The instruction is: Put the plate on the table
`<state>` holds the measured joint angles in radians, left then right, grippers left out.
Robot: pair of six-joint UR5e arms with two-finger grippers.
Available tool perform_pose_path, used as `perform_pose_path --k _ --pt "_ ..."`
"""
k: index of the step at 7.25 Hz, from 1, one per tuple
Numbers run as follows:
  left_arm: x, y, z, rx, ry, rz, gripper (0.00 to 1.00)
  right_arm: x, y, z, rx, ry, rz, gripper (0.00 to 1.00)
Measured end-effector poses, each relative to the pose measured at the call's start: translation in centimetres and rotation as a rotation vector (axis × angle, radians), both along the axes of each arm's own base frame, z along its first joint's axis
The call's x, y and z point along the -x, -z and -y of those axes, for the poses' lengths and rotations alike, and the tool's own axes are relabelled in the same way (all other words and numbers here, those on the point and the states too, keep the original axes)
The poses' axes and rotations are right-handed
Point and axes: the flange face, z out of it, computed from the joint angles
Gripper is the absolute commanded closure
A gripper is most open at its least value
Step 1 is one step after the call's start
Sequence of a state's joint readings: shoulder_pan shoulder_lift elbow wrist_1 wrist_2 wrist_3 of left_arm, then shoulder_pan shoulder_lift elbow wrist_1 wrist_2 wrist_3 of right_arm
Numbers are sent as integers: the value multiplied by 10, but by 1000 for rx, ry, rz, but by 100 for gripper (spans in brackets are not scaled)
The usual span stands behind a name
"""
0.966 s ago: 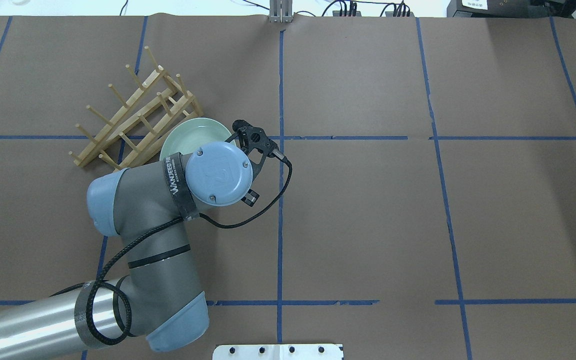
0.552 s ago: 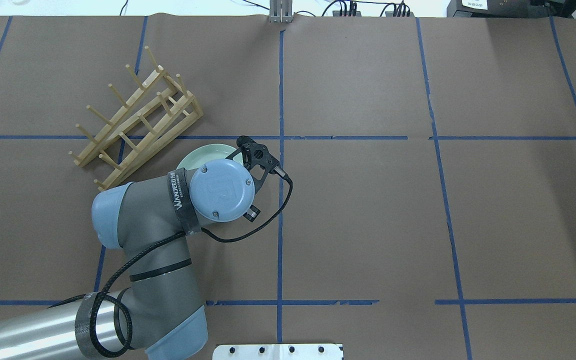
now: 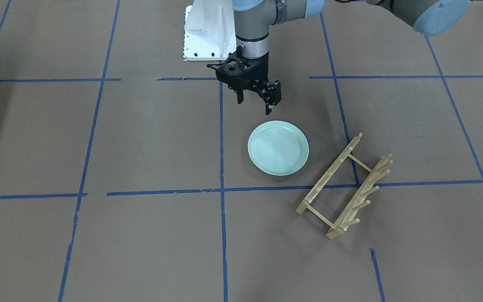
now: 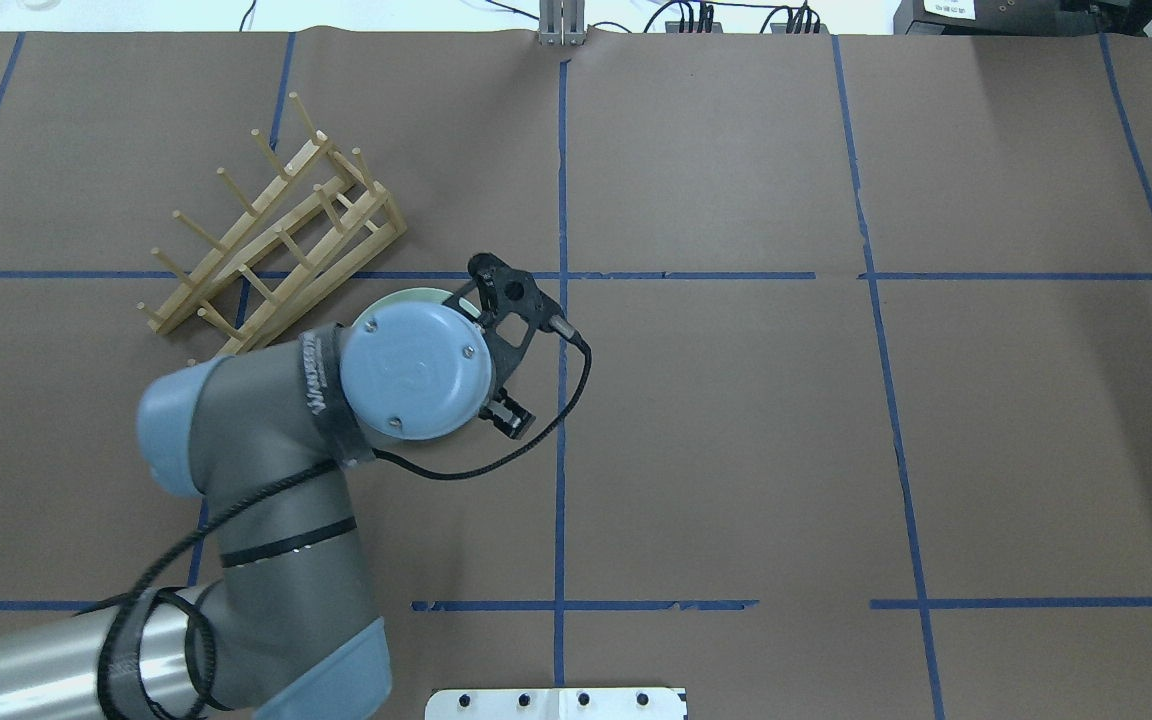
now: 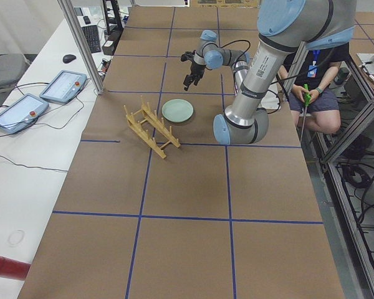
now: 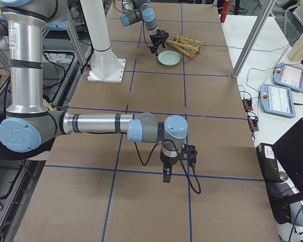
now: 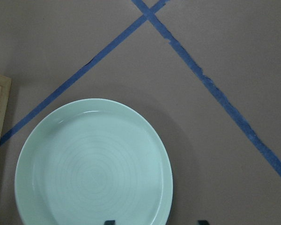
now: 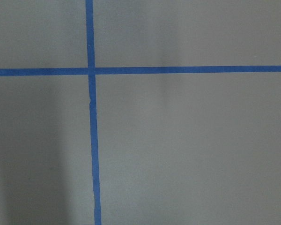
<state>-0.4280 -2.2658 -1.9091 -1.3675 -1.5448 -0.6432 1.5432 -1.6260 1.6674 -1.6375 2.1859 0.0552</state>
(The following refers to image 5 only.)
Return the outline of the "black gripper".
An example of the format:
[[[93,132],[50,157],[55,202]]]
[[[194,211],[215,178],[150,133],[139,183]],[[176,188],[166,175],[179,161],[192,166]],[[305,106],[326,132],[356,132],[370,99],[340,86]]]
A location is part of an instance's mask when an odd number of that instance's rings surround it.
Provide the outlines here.
[[[205,68],[205,65],[201,65],[196,63],[195,61],[192,61],[190,67],[191,73],[189,75],[186,75],[183,81],[183,88],[185,91],[188,91],[191,82],[193,82],[195,86],[198,85],[199,81],[203,78]]]

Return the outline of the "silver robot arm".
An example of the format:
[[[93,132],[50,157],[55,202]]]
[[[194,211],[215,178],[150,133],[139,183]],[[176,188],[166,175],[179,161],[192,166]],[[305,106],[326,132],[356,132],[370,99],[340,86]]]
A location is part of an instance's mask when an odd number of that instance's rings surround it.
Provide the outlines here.
[[[184,89],[198,84],[206,68],[229,66],[237,77],[233,104],[213,121],[218,143],[262,140],[269,117],[261,100],[286,56],[297,51],[302,42],[309,50],[346,44],[353,37],[356,7],[356,1],[264,1],[257,19],[259,45],[252,60],[243,51],[218,47],[217,34],[203,31],[197,49],[181,56],[181,61],[191,61]]]

